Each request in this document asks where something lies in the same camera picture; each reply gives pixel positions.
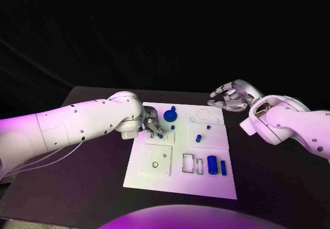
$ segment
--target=circular hole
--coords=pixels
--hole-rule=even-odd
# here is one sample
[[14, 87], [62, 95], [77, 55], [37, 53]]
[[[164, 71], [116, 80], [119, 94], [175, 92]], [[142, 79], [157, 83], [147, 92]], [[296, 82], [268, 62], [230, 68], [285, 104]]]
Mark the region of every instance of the circular hole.
[[154, 167], [154, 168], [158, 167], [158, 163], [157, 163], [157, 162], [152, 163], [152, 167]]

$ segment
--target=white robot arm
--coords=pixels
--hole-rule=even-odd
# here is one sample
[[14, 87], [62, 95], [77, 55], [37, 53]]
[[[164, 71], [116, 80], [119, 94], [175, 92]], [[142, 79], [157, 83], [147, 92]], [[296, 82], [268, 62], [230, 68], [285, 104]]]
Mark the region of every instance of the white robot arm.
[[312, 154], [330, 159], [330, 111], [309, 111], [288, 96], [263, 96], [243, 80], [221, 85], [210, 97], [224, 91], [224, 102], [209, 100], [207, 104], [234, 112], [250, 107], [249, 117], [240, 123], [247, 135], [257, 133], [272, 145], [291, 137]]
[[135, 138], [142, 130], [164, 134], [155, 109], [144, 107], [131, 92], [0, 120], [0, 179], [27, 159], [112, 130], [122, 139]]

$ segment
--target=robotic hand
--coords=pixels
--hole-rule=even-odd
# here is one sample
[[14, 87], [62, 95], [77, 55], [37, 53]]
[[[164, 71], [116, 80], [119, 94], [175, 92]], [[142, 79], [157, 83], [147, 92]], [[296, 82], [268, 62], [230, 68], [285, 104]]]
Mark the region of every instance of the robotic hand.
[[221, 92], [226, 92], [224, 102], [209, 100], [207, 104], [233, 112], [250, 108], [240, 123], [247, 135], [257, 133], [272, 145], [291, 137], [312, 154], [330, 159], [330, 111], [309, 111], [288, 96], [263, 96], [243, 80], [221, 85], [210, 97]]
[[157, 110], [144, 107], [131, 92], [0, 120], [0, 180], [27, 159], [112, 130], [122, 139], [135, 138], [142, 130], [164, 135]]

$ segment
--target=blue cylinder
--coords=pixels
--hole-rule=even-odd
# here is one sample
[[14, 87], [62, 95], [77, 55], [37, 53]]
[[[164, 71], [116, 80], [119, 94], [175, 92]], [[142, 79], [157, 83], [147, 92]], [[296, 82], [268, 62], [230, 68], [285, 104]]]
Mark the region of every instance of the blue cylinder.
[[221, 163], [221, 176], [224, 176], [224, 175], [226, 175], [226, 171], [224, 171], [224, 161], [220, 161], [220, 163]]
[[200, 142], [201, 135], [197, 135], [196, 142]]
[[164, 112], [164, 120], [168, 122], [174, 122], [177, 119], [175, 107], [171, 106], [170, 110]]
[[217, 172], [217, 164], [216, 164], [216, 156], [207, 156], [207, 167], [209, 167], [209, 174], [216, 175]]

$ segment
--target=table surface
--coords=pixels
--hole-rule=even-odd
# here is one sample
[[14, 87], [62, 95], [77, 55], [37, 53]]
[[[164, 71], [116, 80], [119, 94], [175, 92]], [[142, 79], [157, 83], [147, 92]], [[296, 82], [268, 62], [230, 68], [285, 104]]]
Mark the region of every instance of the table surface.
[[[123, 89], [74, 87], [63, 106], [118, 91]], [[206, 105], [209, 99], [206, 93], [129, 91], [142, 102]], [[272, 146], [257, 135], [247, 136], [239, 127], [246, 116], [223, 112], [237, 200], [122, 187], [134, 140], [113, 131], [86, 141], [56, 164], [17, 175], [0, 200], [0, 217], [93, 229], [142, 208], [190, 204], [236, 210], [288, 228], [330, 228], [328, 161], [292, 139]]]

